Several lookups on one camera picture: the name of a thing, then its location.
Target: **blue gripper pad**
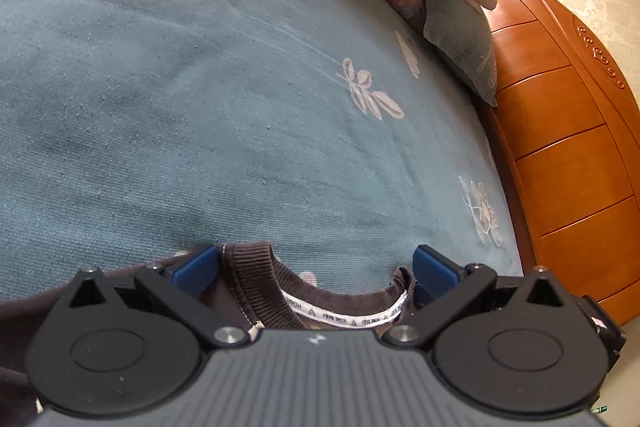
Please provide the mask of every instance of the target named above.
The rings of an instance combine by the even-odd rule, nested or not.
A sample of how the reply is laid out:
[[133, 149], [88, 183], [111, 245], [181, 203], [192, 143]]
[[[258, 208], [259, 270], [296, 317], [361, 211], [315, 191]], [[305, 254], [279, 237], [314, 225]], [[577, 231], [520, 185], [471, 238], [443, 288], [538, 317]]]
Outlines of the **blue gripper pad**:
[[218, 247], [209, 247], [200, 253], [188, 255], [178, 261], [168, 279], [193, 298], [198, 296], [218, 277]]
[[437, 299], [466, 277], [466, 270], [462, 266], [427, 245], [415, 249], [413, 269], [419, 286], [416, 298], [421, 302]]

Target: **wooden headboard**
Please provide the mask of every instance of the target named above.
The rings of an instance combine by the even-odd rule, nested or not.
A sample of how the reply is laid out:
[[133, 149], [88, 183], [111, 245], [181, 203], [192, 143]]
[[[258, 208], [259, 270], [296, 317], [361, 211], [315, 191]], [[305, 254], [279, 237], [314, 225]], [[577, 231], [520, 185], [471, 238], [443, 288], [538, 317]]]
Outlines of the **wooden headboard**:
[[598, 37], [557, 0], [498, 0], [498, 107], [476, 103], [523, 268], [545, 264], [619, 323], [640, 314], [640, 111]]

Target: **metal screw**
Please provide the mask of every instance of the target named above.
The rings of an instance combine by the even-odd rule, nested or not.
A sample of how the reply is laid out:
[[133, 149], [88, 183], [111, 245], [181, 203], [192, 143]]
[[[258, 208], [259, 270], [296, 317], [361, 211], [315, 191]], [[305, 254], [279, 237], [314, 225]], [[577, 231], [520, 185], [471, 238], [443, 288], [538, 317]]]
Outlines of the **metal screw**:
[[476, 270], [481, 269], [484, 266], [485, 265], [482, 264], [482, 263], [470, 263], [470, 264], [467, 264], [465, 266], [465, 270], [469, 275], [471, 275], [473, 272], [475, 272]]
[[238, 344], [244, 341], [246, 334], [240, 328], [235, 328], [233, 326], [225, 326], [224, 328], [220, 328], [216, 330], [213, 334], [213, 338], [216, 339], [219, 343], [228, 344], [232, 346], [233, 344]]
[[420, 333], [413, 326], [402, 325], [391, 328], [389, 336], [398, 343], [406, 344], [418, 340]]

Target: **bed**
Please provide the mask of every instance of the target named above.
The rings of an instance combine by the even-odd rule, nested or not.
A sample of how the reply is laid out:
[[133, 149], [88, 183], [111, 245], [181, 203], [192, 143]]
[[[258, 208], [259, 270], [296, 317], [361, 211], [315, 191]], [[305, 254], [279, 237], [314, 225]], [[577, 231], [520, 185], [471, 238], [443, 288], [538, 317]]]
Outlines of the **bed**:
[[265, 239], [336, 293], [426, 243], [640, 312], [638, 107], [596, 36], [498, 0], [491, 108], [393, 1], [5, 0], [0, 298]]

